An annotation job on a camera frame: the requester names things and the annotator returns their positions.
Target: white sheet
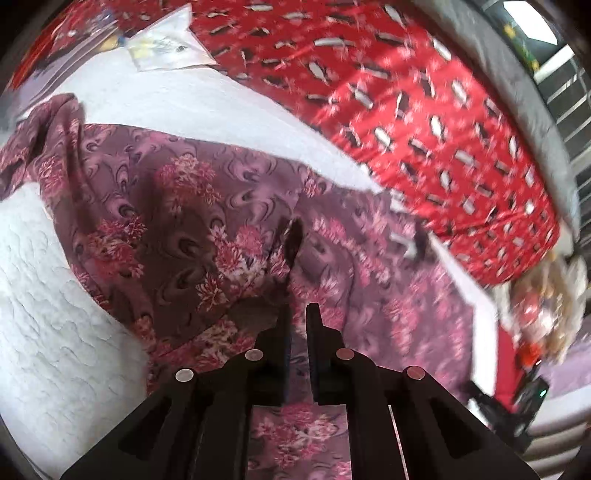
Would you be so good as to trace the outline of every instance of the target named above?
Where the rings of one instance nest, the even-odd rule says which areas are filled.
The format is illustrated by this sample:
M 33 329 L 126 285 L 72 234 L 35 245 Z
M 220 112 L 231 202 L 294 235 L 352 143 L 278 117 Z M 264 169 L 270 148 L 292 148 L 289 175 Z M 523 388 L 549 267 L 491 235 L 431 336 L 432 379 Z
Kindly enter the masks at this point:
M 210 69 L 138 73 L 119 49 L 89 60 L 60 92 L 76 94 L 87 122 L 241 145 L 302 161 L 342 186 L 380 190 L 328 140 Z M 0 203 L 0 215 L 14 219 L 12 235 L 0 230 L 0 411 L 23 451 L 59 476 L 137 405 L 143 377 L 138 345 L 78 285 L 34 190 L 26 186 Z M 495 307 L 445 248 L 433 244 L 475 307 L 473 379 L 492 394 Z M 123 377 L 112 386 L 119 368 Z

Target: metal screw head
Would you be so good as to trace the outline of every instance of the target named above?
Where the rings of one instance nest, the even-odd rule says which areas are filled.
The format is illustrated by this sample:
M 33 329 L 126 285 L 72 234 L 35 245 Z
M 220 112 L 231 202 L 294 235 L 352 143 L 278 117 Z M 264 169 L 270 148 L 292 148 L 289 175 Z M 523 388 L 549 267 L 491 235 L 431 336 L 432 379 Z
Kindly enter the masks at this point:
M 336 356 L 341 360 L 351 360 L 355 356 L 355 352 L 350 348 L 339 348 L 336 351 Z
M 253 348 L 253 349 L 249 350 L 248 352 L 246 352 L 244 354 L 244 356 L 246 357 L 247 360 L 250 360 L 251 362 L 257 362 L 261 358 L 263 358 L 265 356 L 265 354 L 262 351 L 260 351 L 258 348 Z
M 182 368 L 177 372 L 177 374 L 174 377 L 179 382 L 188 382 L 192 380 L 194 376 L 195 374 L 193 373 L 193 370 L 191 370 L 190 368 Z
M 425 378 L 425 370 L 413 365 L 412 367 L 407 368 L 407 375 L 413 380 L 422 380 Z

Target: black tool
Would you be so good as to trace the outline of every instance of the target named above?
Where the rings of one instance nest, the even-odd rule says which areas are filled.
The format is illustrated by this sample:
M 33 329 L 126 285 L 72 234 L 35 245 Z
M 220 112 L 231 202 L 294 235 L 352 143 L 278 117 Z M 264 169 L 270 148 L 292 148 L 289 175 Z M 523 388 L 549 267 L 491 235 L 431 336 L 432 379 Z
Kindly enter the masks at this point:
M 242 480 L 253 404 L 284 401 L 290 313 L 255 348 L 205 374 L 181 369 L 62 480 Z M 306 310 L 314 400 L 347 408 L 353 480 L 538 480 L 536 473 L 420 367 L 396 372 L 345 348 Z M 588 478 L 589 441 L 564 478 Z
M 253 405 L 284 402 L 289 308 L 253 349 L 223 368 L 183 368 L 80 458 L 62 480 L 239 480 L 246 472 Z
M 422 368 L 395 372 L 345 348 L 318 304 L 306 328 L 314 400 L 347 406 L 353 480 L 538 480 Z

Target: red object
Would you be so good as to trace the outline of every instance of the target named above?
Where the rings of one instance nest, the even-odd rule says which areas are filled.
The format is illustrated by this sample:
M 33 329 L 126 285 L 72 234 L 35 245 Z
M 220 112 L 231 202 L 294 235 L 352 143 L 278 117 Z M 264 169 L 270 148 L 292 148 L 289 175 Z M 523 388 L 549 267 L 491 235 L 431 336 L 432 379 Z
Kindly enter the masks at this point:
M 522 343 L 517 358 L 519 364 L 527 369 L 532 368 L 542 356 L 543 348 L 539 343 Z
M 515 316 L 522 328 L 532 325 L 540 316 L 540 296 L 534 291 L 528 291 L 518 302 Z
M 517 366 L 517 352 L 513 347 L 511 335 L 500 325 L 498 342 L 495 398 L 505 408 L 513 411 L 513 396 L 523 376 L 523 370 Z
M 104 3 L 135 31 L 184 0 Z M 97 5 L 70 12 L 60 39 Z M 556 242 L 529 148 L 460 50 L 414 20 L 420 12 L 353 0 L 207 0 L 194 12 L 192 30 L 229 76 L 366 164 L 480 283 L 519 276 Z

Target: plastic bag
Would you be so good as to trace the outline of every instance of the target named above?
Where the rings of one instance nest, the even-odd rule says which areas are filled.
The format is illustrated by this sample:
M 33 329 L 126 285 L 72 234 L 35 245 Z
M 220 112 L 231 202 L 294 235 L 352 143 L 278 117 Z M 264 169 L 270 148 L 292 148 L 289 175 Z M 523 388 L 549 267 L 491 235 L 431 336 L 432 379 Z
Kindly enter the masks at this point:
M 572 280 L 580 269 L 569 275 L 564 259 L 551 252 L 513 286 L 512 314 L 522 342 L 539 346 L 546 358 L 558 363 L 564 361 L 581 327 L 583 299 Z
M 62 49 L 36 64 L 20 87 L 6 90 L 0 97 L 0 137 L 14 132 L 17 121 L 24 113 L 49 95 L 65 78 L 87 59 L 118 44 L 115 17 L 109 12 L 101 16 L 100 24 L 80 36 L 78 42 Z
M 189 30 L 191 4 L 176 9 L 125 43 L 140 72 L 175 70 L 216 61 Z

